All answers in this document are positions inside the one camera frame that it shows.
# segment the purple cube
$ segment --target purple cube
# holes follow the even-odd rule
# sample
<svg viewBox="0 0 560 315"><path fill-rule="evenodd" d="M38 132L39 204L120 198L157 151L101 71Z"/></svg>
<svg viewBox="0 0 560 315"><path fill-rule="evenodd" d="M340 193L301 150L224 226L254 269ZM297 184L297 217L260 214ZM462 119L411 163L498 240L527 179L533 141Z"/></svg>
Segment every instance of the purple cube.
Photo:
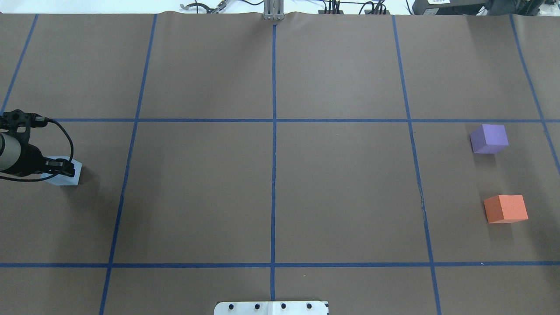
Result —
<svg viewBox="0 0 560 315"><path fill-rule="evenodd" d="M501 124L484 124L470 134L470 143L474 153L496 154L505 147L507 142L506 127Z"/></svg>

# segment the blue grid line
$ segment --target blue grid line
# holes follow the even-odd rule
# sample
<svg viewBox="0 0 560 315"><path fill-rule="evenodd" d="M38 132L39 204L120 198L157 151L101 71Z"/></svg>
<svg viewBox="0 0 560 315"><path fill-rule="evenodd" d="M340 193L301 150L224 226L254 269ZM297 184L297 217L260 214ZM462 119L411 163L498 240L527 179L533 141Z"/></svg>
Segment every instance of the blue grid line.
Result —
<svg viewBox="0 0 560 315"><path fill-rule="evenodd" d="M403 97L404 97L404 106L407 112L407 119L408 119L408 132L410 134L410 145L412 147L412 156L414 159L414 168L416 169L416 181L418 183L418 190L420 191L420 198L422 201L422 212L424 214L424 233L426 235L426 245L428 249L428 258L430 259L430 271L432 274L432 286L433 286L433 295L436 302L436 310L437 314L441 315L441 304L440 304L440 293L437 287L437 277L436 277L436 269L433 266L433 252L432 252L432 241L430 238L430 228L428 226L428 215L426 213L426 203L424 201L424 191L422 190L422 178L420 177L420 167L418 165L418 155L416 153L416 143L414 141L414 130L412 128L412 117L410 116L410 106L408 104L408 94L407 94L407 86L404 79L404 69L403 69L403 60L400 54L400 45L399 45L399 34L396 28L396 19L395 16L393 18L393 32L395 34L395 46L396 46L396 55L399 61L399 72L400 72L400 82L403 88Z"/></svg>
<svg viewBox="0 0 560 315"><path fill-rule="evenodd" d="M272 200L270 203L270 300L276 299L276 24L272 26Z"/></svg>
<svg viewBox="0 0 560 315"><path fill-rule="evenodd" d="M107 268L107 263L4 262L0 268ZM560 261L114 263L112 268L402 268L560 266Z"/></svg>
<svg viewBox="0 0 560 315"><path fill-rule="evenodd" d="M144 86L146 84L146 76L148 74L148 65L150 63L150 54L152 50L153 35L156 30L157 14L153 15L152 30L150 33L150 42L148 43L148 52L146 53L146 62L144 63L144 74L142 75L142 84L140 86L140 92L138 95L138 105L136 108L136 120L140 116L140 110L142 107L142 97L144 93ZM115 229L113 231L113 241L111 243L111 251L109 254L109 265L107 266L107 274L105 275L105 285L103 286L103 294L101 296L101 305L99 306L99 315L103 315L105 312L105 302L107 301L107 293L109 291L109 282L111 280L111 271L113 269L113 259L115 258L115 248L116 239L119 235L119 224L120 218L123 213L124 205L124 194L127 189L128 175L130 171L130 160L132 159L132 151L134 149L134 141L136 139L136 131L138 129L138 121L134 122L134 127L132 128L132 136L130 137L130 147L128 149L127 164L124 170L123 188L120 192L119 209L116 213Z"/></svg>
<svg viewBox="0 0 560 315"><path fill-rule="evenodd" d="M523 52L521 51L521 45L519 44L519 38L517 37L517 29L515 28L514 16L512 14L510 14L510 22L511 22L511 29L514 32L515 44L517 45L517 52L519 52L519 59L521 60L523 71L525 71L525 76L527 77L529 88L531 89L533 99L535 100L536 109L539 112L540 121L543 124L544 134L547 137L548 146L550 147L550 151L552 152L552 158L554 159L554 163L556 164L556 170L558 171L558 174L560 174L560 161L558 161L556 150L554 149L554 145L552 144L552 139L550 138L550 134L548 132L547 123L544 120L543 110L540 108L539 98L536 96L535 87L533 86L533 81L531 80L531 76L529 75L529 70L527 69L527 64L525 63L525 58L523 57Z"/></svg>
<svg viewBox="0 0 560 315"><path fill-rule="evenodd" d="M25 40L24 48L21 51L20 59L17 61L16 69L13 72L12 81L10 81L8 91L6 91L6 96L4 97L4 102L2 103L2 109L0 109L0 115L4 113L4 111L6 110L6 106L8 105L8 99L10 98L10 94L12 94L13 84L16 82L17 73L20 71L21 62L24 60L25 52L27 51L27 46L29 46L29 42L31 41L31 36L33 35L33 30L35 30L35 25L37 24L38 18L39 15L36 14L35 18L33 19L33 23L31 24L31 28L29 29L27 39Z"/></svg>
<svg viewBox="0 0 560 315"><path fill-rule="evenodd" d="M274 118L55 118L58 122L273 123ZM277 123L541 123L541 119L277 118ZM560 119L545 119L560 123Z"/></svg>

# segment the cube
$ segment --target cube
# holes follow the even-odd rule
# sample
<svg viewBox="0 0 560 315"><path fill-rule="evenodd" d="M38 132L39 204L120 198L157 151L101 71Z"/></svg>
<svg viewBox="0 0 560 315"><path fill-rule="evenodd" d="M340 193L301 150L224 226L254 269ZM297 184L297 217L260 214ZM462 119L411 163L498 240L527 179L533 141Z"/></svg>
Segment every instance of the cube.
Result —
<svg viewBox="0 0 560 315"><path fill-rule="evenodd" d="M483 124L470 134L474 153L496 154L506 148L506 127L501 124Z"/></svg>
<svg viewBox="0 0 560 315"><path fill-rule="evenodd" d="M488 223L513 223L528 220L527 209L521 195L499 195L484 200Z"/></svg>
<svg viewBox="0 0 560 315"><path fill-rule="evenodd" d="M69 160L70 157L69 156L48 156L51 159L66 159ZM55 186L77 186L78 185L78 181L80 181L80 174L82 173L82 163L76 161L76 160L72 160L72 163L74 163L74 170L76 170L76 173L74 174L74 177L68 177L68 176L64 176L64 175L56 175L55 177L51 178L51 179L47 179L45 180L45 182L53 184ZM41 178L45 178L50 176L50 174L46 174L43 173L41 174Z"/></svg>

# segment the white mounting bracket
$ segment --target white mounting bracket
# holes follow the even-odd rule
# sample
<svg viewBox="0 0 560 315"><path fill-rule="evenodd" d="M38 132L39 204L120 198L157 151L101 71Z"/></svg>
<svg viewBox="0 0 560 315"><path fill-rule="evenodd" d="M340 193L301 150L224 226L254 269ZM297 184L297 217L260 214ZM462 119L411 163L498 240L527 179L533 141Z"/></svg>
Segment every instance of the white mounting bracket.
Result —
<svg viewBox="0 0 560 315"><path fill-rule="evenodd" d="M329 315L329 302L221 302L214 315Z"/></svg>
<svg viewBox="0 0 560 315"><path fill-rule="evenodd" d="M265 20L284 20L284 0L264 0Z"/></svg>

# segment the vertical blue line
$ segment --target vertical blue line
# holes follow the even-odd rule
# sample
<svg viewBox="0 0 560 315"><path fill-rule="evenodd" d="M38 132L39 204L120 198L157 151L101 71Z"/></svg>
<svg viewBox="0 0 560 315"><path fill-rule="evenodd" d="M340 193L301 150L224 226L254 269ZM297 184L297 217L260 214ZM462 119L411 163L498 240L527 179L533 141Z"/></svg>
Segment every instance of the vertical blue line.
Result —
<svg viewBox="0 0 560 315"><path fill-rule="evenodd" d="M270 213L270 300L276 299L276 24L272 26L272 204Z"/></svg>
<svg viewBox="0 0 560 315"><path fill-rule="evenodd" d="M395 34L396 55L399 61L400 82L403 88L404 106L407 111L408 120L408 133L410 135L410 145L412 147L412 157L414 159L414 168L416 169L416 181L418 183L418 190L420 191L420 198L422 201L422 213L424 214L424 233L426 235L426 245L428 247L428 258L430 259L430 271L432 274L433 295L436 300L436 311L441 315L440 293L437 287L436 268L433 264L433 251L432 241L430 238L430 228L428 226L428 215L426 213L426 203L424 201L424 191L422 189L422 178L420 177L420 167L418 166L418 155L416 153L416 142L414 141L414 130L412 128L412 117L410 116L410 107L408 105L407 86L404 80L403 60L400 55L399 34L396 29L396 19L393 18L393 32Z"/></svg>
<svg viewBox="0 0 560 315"><path fill-rule="evenodd" d="M38 18L39 15L36 14L35 18L33 19L33 23L31 24L31 28L29 29L27 39L25 40L24 48L21 51L20 59L17 61L16 70L13 72L12 81L10 81L8 91L6 91L6 96L4 97L4 102L2 103L2 109L0 109L0 115L4 113L4 111L6 110L6 106L8 105L8 99L10 98L10 94L12 93L13 84L16 82L17 73L20 71L21 62L24 60L25 52L27 51L27 46L29 46L29 42L31 41L31 36L33 35L33 30L35 30L35 25L37 24Z"/></svg>
<svg viewBox="0 0 560 315"><path fill-rule="evenodd" d="M517 37L517 29L515 28L514 16L512 14L510 14L510 22L511 22L511 28L514 31L515 44L517 45L517 52L519 53L519 58L521 59L521 65L523 66L523 71L525 71L525 76L527 77L529 88L531 89L533 99L535 100L536 110L537 112L539 112L540 121L543 124L544 134L547 137L548 146L550 147L550 151L552 152L552 158L554 159L554 163L556 164L556 170L560 174L560 162L558 161L556 150L554 149L554 145L552 144L552 139L550 138L550 133L548 132L547 123L544 120L544 114L540 107L539 98L536 97L535 87L533 86L533 81L531 80L531 76L529 75L529 70L527 69L527 64L525 63L525 58L523 57L523 52L521 51L521 45L519 44L519 38Z"/></svg>
<svg viewBox="0 0 560 315"><path fill-rule="evenodd" d="M124 169L123 188L120 191L119 210L116 213L115 229L113 231L113 241L111 243L111 251L109 254L109 264L107 266L107 274L105 275L105 285L103 286L103 295L101 296L101 305L99 306L99 315L105 312L105 302L107 301L107 293L109 291L109 282L111 280L111 272L113 270L113 259L115 258L116 240L119 235L120 218L123 213L124 193L127 190L128 174L130 171L130 160L132 159L132 151L134 149L134 142L136 140L136 130L138 129L138 117L140 116L140 109L142 107L142 96L144 94L144 86L146 84L146 76L148 74L148 65L150 63L150 54L152 51L153 35L156 30L157 14L153 15L152 30L150 33L150 42L148 43L148 52L146 53L146 62L144 64L144 73L142 75L142 84L140 85L140 92L138 95L138 105L136 108L136 119L134 127L132 128L132 136L130 138L130 146L128 148L127 166Z"/></svg>

